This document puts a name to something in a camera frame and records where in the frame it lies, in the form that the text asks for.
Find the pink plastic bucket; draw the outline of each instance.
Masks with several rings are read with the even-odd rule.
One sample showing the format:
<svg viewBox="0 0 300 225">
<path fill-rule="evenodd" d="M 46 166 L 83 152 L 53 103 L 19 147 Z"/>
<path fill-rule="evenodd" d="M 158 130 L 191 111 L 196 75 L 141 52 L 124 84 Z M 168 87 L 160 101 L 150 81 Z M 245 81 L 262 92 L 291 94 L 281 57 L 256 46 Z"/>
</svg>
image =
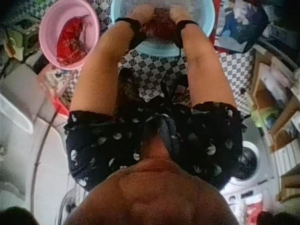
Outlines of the pink plastic bucket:
<svg viewBox="0 0 300 225">
<path fill-rule="evenodd" d="M 91 25 L 87 28 L 86 48 L 88 54 L 81 61 L 62 67 L 57 61 L 57 42 L 66 22 L 76 16 L 89 15 L 87 20 Z M 99 39 L 100 25 L 95 11 L 84 0 L 60 0 L 46 12 L 39 30 L 39 41 L 45 57 L 56 67 L 74 70 L 84 65 Z"/>
</svg>

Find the patterned shorts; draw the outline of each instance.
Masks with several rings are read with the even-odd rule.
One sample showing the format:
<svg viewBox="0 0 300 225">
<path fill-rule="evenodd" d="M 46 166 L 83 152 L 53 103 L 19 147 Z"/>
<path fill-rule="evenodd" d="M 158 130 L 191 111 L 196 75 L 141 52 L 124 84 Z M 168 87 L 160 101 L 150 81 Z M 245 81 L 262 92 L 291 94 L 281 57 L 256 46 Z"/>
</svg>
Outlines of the patterned shorts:
<svg viewBox="0 0 300 225">
<path fill-rule="evenodd" d="M 240 112 L 223 103 L 191 109 L 157 97 L 133 102 L 114 117 L 71 112 L 65 130 L 70 172 L 88 191 L 113 172 L 138 163 L 149 132 L 158 133 L 183 170 L 218 189 L 232 177 L 242 153 Z"/>
</svg>

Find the hand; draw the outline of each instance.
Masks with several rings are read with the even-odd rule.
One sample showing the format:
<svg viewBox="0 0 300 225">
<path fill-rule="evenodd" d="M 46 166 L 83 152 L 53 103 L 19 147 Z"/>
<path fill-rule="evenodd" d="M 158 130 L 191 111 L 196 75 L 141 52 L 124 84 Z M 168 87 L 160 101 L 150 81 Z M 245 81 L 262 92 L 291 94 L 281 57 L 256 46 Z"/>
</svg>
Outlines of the hand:
<svg viewBox="0 0 300 225">
<path fill-rule="evenodd" d="M 178 24 L 182 20 L 191 20 L 191 15 L 185 7 L 171 6 L 170 17 L 174 23 Z"/>
<path fill-rule="evenodd" d="M 142 4 L 137 6 L 128 18 L 138 20 L 141 24 L 147 23 L 152 19 L 154 7 L 151 4 Z"/>
</svg>

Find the black wristband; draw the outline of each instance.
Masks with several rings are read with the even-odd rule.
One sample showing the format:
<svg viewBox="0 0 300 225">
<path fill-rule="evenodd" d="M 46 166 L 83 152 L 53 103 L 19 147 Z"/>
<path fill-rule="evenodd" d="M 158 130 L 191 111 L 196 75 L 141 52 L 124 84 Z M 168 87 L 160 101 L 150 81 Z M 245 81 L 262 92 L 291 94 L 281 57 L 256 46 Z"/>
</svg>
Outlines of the black wristband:
<svg viewBox="0 0 300 225">
<path fill-rule="evenodd" d="M 115 22 L 119 22 L 119 21 L 125 21 L 129 23 L 134 33 L 139 32 L 142 28 L 142 25 L 138 20 L 124 17 L 124 18 L 116 19 Z"/>
<path fill-rule="evenodd" d="M 145 32 L 141 31 L 142 25 L 138 20 L 134 20 L 131 18 L 119 18 L 115 22 L 125 21 L 130 24 L 131 29 L 134 32 L 134 35 L 129 44 L 129 50 L 135 49 L 141 42 L 143 42 L 147 35 Z"/>
<path fill-rule="evenodd" d="M 176 32 L 175 32 L 175 38 L 174 42 L 177 47 L 183 48 L 183 41 L 181 37 L 181 31 L 186 27 L 187 24 L 195 24 L 199 26 L 196 22 L 192 20 L 181 20 L 177 25 L 176 25 Z"/>
</svg>

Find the clothes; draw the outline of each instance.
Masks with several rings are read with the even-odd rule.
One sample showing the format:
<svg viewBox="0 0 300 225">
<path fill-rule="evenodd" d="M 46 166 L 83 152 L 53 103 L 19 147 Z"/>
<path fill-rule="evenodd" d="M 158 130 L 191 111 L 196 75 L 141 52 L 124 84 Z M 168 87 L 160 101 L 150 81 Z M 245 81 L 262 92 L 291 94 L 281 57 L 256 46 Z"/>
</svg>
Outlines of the clothes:
<svg viewBox="0 0 300 225">
<path fill-rule="evenodd" d="M 222 189 L 242 153 L 240 112 L 207 102 L 193 109 L 161 97 L 132 102 L 115 117 L 71 112 L 67 155 L 74 179 L 90 191 L 113 172 L 136 164 L 147 133 L 157 131 L 183 170 Z"/>
<path fill-rule="evenodd" d="M 143 30 L 148 37 L 173 41 L 176 24 L 170 18 L 170 10 L 167 8 L 156 8 L 152 20 L 143 26 Z"/>
<path fill-rule="evenodd" d="M 84 16 L 67 21 L 57 42 L 57 61 L 62 66 L 79 62 L 86 56 L 79 37 L 84 27 Z"/>
</svg>

